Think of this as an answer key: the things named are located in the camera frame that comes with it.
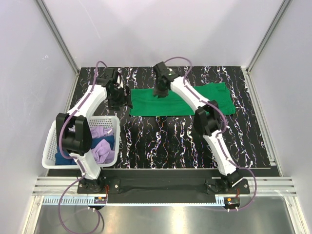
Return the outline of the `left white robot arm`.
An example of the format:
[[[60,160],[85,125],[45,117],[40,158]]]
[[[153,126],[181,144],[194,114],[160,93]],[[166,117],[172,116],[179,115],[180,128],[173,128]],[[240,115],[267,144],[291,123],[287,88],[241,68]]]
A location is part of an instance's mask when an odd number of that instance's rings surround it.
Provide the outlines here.
[[[104,159],[113,154],[107,141],[91,148],[94,138],[89,119],[105,100],[111,110],[133,106],[130,88],[123,85],[121,73],[116,68],[105,68],[102,76],[95,76],[81,100],[67,113],[59,113],[55,120],[59,153],[64,159],[76,163],[81,171],[78,182],[94,193],[106,188],[99,153],[104,153]]]

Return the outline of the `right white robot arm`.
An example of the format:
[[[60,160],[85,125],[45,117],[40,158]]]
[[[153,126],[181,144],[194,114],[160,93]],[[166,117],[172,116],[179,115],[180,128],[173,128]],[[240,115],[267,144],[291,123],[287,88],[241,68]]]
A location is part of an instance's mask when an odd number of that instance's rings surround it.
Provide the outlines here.
[[[240,175],[239,167],[234,163],[224,142],[222,135],[224,129],[221,128],[221,124],[223,123],[226,128],[226,119],[218,108],[218,103],[201,95],[184,76],[167,67],[165,62],[156,64],[153,70],[156,74],[153,95],[165,98],[169,91],[173,91],[188,104],[194,113],[193,127],[208,143],[220,173],[220,181],[213,191],[233,193],[238,189],[242,175]]]

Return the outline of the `green t shirt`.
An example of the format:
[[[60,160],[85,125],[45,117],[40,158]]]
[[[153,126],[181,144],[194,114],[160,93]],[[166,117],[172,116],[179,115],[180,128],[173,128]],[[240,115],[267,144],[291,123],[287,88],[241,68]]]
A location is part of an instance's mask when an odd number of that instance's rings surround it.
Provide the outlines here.
[[[215,100],[224,115],[233,115],[236,113],[230,90],[225,83],[208,83],[196,86],[195,90],[205,98]],[[132,89],[131,101],[133,107],[130,109],[130,115],[133,117],[179,117],[194,115],[190,106],[172,91],[165,98],[157,98],[153,96],[152,88]]]

